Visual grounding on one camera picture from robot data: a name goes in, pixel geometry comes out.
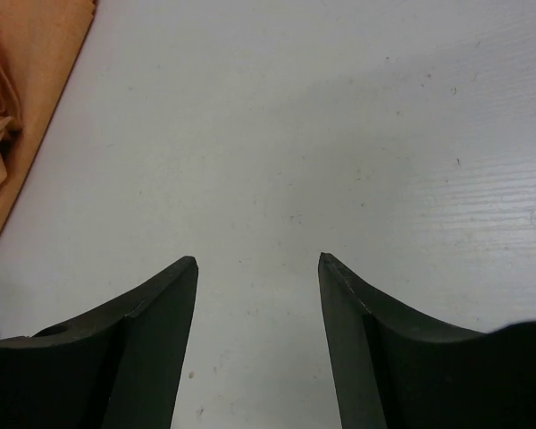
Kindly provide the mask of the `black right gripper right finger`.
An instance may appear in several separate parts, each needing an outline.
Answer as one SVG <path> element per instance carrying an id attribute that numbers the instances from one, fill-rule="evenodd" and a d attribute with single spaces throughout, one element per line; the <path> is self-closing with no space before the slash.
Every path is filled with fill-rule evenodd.
<path id="1" fill-rule="evenodd" d="M 536 321 L 476 332 L 323 253 L 322 316 L 345 428 L 536 428 Z"/>

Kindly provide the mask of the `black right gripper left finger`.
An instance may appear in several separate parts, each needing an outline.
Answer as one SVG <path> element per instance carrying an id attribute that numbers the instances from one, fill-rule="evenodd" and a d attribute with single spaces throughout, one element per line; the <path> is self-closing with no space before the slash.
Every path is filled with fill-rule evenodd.
<path id="1" fill-rule="evenodd" d="M 0 340 L 0 428 L 168 428 L 197 293 L 182 257 L 31 337 Z"/>

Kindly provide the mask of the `orange cloth placemat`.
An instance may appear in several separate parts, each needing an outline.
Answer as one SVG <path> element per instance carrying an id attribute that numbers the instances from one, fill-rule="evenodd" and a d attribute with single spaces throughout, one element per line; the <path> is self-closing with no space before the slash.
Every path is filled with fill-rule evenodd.
<path id="1" fill-rule="evenodd" d="M 95 9 L 94 1 L 0 1 L 0 233 Z"/>

